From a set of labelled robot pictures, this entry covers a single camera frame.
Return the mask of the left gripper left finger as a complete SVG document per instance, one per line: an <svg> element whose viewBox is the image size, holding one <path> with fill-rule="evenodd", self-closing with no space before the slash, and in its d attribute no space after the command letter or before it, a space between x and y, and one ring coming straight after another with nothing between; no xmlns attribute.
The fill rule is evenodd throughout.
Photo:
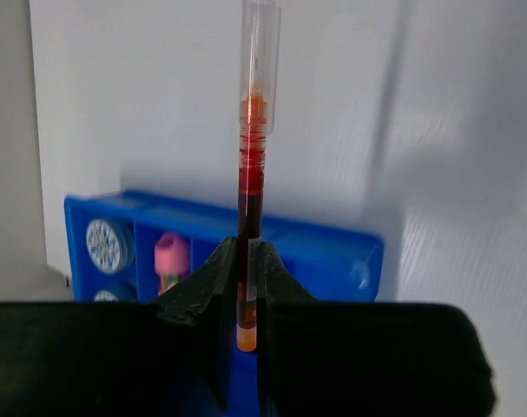
<svg viewBox="0 0 527 417"><path fill-rule="evenodd" d="M237 241L154 301L0 302L0 416L220 416Z"/></svg>

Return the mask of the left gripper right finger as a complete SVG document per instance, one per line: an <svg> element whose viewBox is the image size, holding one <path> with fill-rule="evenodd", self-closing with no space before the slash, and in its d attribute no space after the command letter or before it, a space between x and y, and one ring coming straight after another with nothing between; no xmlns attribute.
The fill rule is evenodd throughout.
<svg viewBox="0 0 527 417"><path fill-rule="evenodd" d="M264 416L489 416L493 372L461 309L320 301L258 251L258 397Z"/></svg>

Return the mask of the blue white round jar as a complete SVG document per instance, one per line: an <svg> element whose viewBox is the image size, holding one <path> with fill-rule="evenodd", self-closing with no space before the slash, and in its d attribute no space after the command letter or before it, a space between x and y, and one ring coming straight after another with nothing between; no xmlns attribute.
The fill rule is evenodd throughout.
<svg viewBox="0 0 527 417"><path fill-rule="evenodd" d="M95 302L129 302L137 300L137 290L134 285L123 282L117 285L102 288L94 296Z"/></svg>
<svg viewBox="0 0 527 417"><path fill-rule="evenodd" d="M86 247L94 266L106 275L121 272L135 259L132 228L115 219L93 219L86 228Z"/></svg>

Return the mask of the pink eraser tube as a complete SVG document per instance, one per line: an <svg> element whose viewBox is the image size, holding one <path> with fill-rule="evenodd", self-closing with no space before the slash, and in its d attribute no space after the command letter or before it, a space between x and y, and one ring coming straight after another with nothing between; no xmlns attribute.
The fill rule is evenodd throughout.
<svg viewBox="0 0 527 417"><path fill-rule="evenodd" d="M155 272L159 276L158 295L183 281L190 271L189 244L174 232L164 233L155 244Z"/></svg>

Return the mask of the orange pen refill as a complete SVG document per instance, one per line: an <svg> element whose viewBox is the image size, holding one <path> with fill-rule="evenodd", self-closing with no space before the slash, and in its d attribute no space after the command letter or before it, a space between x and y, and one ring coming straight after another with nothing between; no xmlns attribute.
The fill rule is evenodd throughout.
<svg viewBox="0 0 527 417"><path fill-rule="evenodd" d="M257 346L256 258L261 242L267 136L273 132L281 8L274 1L242 4L240 60L240 157L236 343Z"/></svg>

